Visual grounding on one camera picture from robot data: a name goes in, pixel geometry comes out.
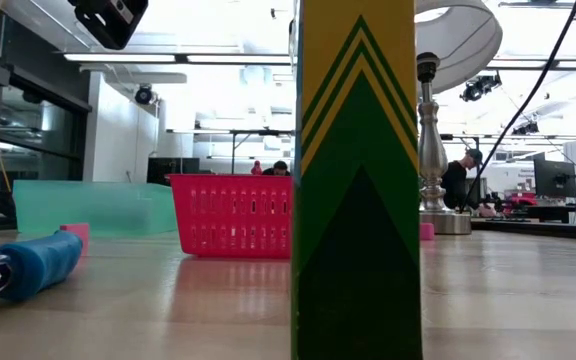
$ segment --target pink block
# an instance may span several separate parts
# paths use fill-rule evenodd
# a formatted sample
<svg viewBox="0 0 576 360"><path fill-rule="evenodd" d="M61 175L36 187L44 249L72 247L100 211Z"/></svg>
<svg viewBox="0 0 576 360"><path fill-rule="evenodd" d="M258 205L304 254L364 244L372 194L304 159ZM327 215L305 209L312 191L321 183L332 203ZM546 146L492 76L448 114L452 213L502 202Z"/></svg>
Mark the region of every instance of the pink block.
<svg viewBox="0 0 576 360"><path fill-rule="evenodd" d="M69 231L81 238L84 243L84 248L81 252L82 255L88 254L88 240L90 238L90 225L88 224L66 224L61 225L59 230Z"/></svg>
<svg viewBox="0 0 576 360"><path fill-rule="evenodd" d="M435 226L431 223L419 224L419 240L421 241L435 240Z"/></svg>

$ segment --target yellow chevron stripe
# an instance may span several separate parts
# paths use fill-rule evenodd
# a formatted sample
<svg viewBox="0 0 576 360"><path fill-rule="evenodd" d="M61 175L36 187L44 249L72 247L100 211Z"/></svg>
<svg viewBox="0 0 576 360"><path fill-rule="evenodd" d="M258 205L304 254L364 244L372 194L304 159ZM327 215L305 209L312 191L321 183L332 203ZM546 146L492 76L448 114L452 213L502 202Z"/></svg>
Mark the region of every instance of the yellow chevron stripe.
<svg viewBox="0 0 576 360"><path fill-rule="evenodd" d="M319 114L321 113L321 110L322 110L324 104L326 103L326 101L328 101L328 98L330 97L330 93L332 92L332 89L337 85L337 82L339 82L339 77L341 76L341 73L344 71L344 69L348 65L348 61L349 61L350 57L355 52L355 49L357 48L357 46L359 46L359 44L361 42L363 42L363 44L366 46L366 49L368 49L368 52L370 53L370 57L373 59L375 64L377 64L377 71L379 72L380 77L384 80L384 82L388 86L388 91L392 94L393 98L395 99L397 106L399 107L399 109L405 109L405 107L403 106L403 101L397 95L397 92L395 91L395 86L390 81L390 78L386 74L386 70L384 69L383 64L378 60L379 58L377 57L377 53L375 52L375 49L370 45L370 42L368 41L368 38L366 38L366 34L364 33L364 30L360 29L359 32L357 33L357 36L355 36L352 43L348 47L348 50L344 54L343 60L341 61L341 63L337 67L335 74L333 75L332 79L330 79L329 85L327 86L326 90L324 91L321 99L319 100L319 103L316 105L315 110L312 112L309 121L306 123L306 126L303 128L302 135L301 135L301 144L302 145L305 143L305 141L308 138L308 135L310 134L310 132L312 131L314 125L317 123L316 119L319 116ZM402 113L404 116L404 122L406 123L408 128L411 130L411 132L416 135L417 134L417 125L416 125L417 119L410 119L406 111L402 110Z"/></svg>
<svg viewBox="0 0 576 360"><path fill-rule="evenodd" d="M386 116L388 117L388 120L390 121L392 128L395 130L395 133L397 134L399 141L401 142L402 146L404 147L404 150L406 151L406 154L408 155L410 162L412 163L415 170L417 172L419 171L419 165L418 165L418 159L417 159L417 150L415 148L415 145L411 144L410 141L408 140L408 137L406 136L406 132L405 132L404 128L401 126L401 123L399 122L399 119L397 118L395 111L393 110L392 106L390 105L390 102L388 101L388 98L386 97L384 90L382 89L381 85L379 84L379 81L377 80L376 74L373 72L370 65L368 65L368 62L366 61L365 56L363 54L361 54L359 56L359 58L357 59L357 62L352 67L350 74L348 74L348 78L346 79L346 81L342 85L342 88L339 92L339 95L334 100L334 102L330 108L330 111L328 111L328 113L324 117L324 121L322 122L321 126L319 127L317 133L315 133L315 137L313 138L312 143L310 144L310 146L308 147L308 150L306 151L306 153L304 154L304 156L301 159L301 175L302 176L308 170L308 166L310 165L310 162L312 161L315 154L317 153L317 150L319 149L321 142L326 137L326 134L328 133L330 126L334 122L335 117L337 116L337 113L339 112L339 109L341 108L341 105L344 103L344 100L348 96L350 89L355 84L355 81L357 80L357 76L359 76L359 74L361 74L362 72L364 73L364 75L366 75L366 78L368 79L368 81L372 85L372 89L373 89L373 91L375 91L375 95L377 96L377 99L381 103L381 106L384 109Z"/></svg>

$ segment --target green and yellow post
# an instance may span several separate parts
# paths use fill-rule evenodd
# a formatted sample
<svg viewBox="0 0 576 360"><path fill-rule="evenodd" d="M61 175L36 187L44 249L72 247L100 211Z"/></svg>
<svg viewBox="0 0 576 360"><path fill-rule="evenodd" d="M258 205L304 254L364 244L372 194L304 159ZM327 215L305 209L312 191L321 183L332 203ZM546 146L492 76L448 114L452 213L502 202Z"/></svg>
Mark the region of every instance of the green and yellow post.
<svg viewBox="0 0 576 360"><path fill-rule="evenodd" d="M295 360L422 358L414 9L301 3Z"/></svg>

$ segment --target computer monitor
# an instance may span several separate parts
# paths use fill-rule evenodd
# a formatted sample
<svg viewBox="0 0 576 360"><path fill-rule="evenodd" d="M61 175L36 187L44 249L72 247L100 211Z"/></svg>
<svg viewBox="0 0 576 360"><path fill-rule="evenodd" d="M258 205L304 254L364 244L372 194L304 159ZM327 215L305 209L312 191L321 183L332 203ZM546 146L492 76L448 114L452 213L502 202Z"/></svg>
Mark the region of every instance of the computer monitor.
<svg viewBox="0 0 576 360"><path fill-rule="evenodd" d="M538 196L576 198L575 165L541 159L533 161Z"/></svg>

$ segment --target black cap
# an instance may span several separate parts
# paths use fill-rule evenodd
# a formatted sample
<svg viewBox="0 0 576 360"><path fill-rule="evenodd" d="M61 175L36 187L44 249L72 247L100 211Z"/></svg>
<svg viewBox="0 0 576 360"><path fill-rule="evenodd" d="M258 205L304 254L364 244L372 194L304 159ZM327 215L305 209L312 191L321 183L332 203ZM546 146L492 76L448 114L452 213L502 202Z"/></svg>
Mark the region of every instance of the black cap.
<svg viewBox="0 0 576 360"><path fill-rule="evenodd" d="M475 165L481 165L481 160L484 158L484 155L481 153L481 151L477 149L468 149L466 151L466 155L475 160Z"/></svg>

